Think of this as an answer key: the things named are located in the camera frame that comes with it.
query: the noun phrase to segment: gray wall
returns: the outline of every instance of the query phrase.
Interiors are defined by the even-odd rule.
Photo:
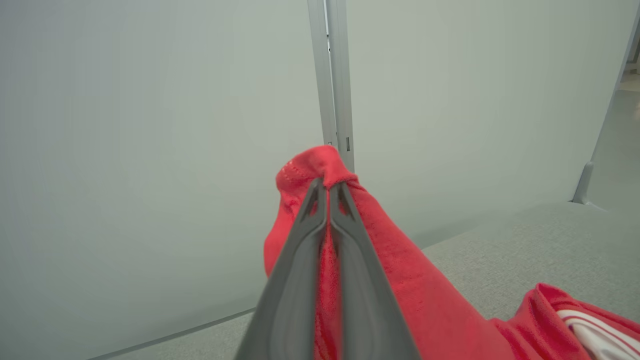
[[[349,0],[362,184],[422,246],[502,212],[570,200],[637,7]]]
[[[255,305],[275,175],[322,144],[305,1],[4,1],[0,79],[0,359]]]

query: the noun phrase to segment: floor trim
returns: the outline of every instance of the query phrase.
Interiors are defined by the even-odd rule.
[[[212,321],[212,322],[208,322],[208,323],[202,324],[200,326],[196,326],[196,327],[192,327],[190,329],[186,329],[184,331],[176,332],[175,334],[171,334],[171,335],[163,336],[162,338],[159,338],[159,339],[147,341],[146,343],[142,343],[142,344],[139,344],[139,345],[134,345],[132,347],[124,348],[122,350],[117,350],[117,351],[110,352],[108,354],[100,355],[100,356],[97,356],[97,357],[92,357],[89,360],[111,359],[112,357],[120,356],[122,354],[126,354],[128,352],[139,350],[141,348],[149,347],[151,345],[162,343],[164,341],[168,341],[168,340],[172,340],[172,339],[175,339],[175,338],[179,338],[181,336],[185,336],[185,335],[191,334],[193,332],[200,331],[202,329],[206,329],[208,327],[212,327],[212,326],[218,325],[219,323],[223,323],[223,322],[227,322],[229,320],[233,320],[233,319],[235,319],[237,317],[243,316],[243,315],[248,314],[248,313],[252,313],[254,311],[255,311],[255,307],[253,307],[253,308],[251,308],[249,310],[241,311],[241,312],[239,312],[237,314],[233,314],[233,315],[227,316],[227,317],[222,318],[222,319],[218,319],[218,320],[215,320],[215,321]]]

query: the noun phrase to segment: gray carpet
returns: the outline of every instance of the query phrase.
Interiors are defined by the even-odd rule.
[[[538,282],[640,322],[640,224],[562,202],[520,211],[423,250],[486,318],[511,318]]]

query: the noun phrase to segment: white stripe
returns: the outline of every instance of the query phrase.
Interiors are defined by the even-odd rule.
[[[640,350],[640,342],[612,328],[605,322],[576,310],[560,310],[557,312],[561,318],[576,316],[564,321],[567,326],[573,327],[573,333],[582,346],[587,348],[593,357],[598,360],[640,360],[640,356],[629,346]]]

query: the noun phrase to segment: red cloth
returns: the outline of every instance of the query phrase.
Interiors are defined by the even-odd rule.
[[[508,322],[485,320],[391,221],[329,145],[297,155],[276,176],[281,199],[275,224],[264,243],[267,276],[309,184],[317,177],[324,178],[326,188],[347,182],[423,359],[589,359],[547,300],[553,287],[530,291]],[[316,360],[338,359],[341,342],[338,261],[331,234],[326,233],[316,304]]]

